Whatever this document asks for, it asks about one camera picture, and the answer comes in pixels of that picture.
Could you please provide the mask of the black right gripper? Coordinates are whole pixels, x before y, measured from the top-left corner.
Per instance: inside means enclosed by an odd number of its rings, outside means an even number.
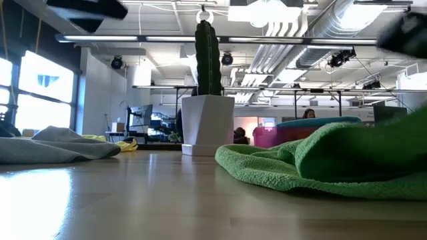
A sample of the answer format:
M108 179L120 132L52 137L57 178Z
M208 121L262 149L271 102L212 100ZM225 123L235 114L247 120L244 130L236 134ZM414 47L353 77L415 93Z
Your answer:
M410 12L390 22L377 36L377 48L426 58L426 14Z

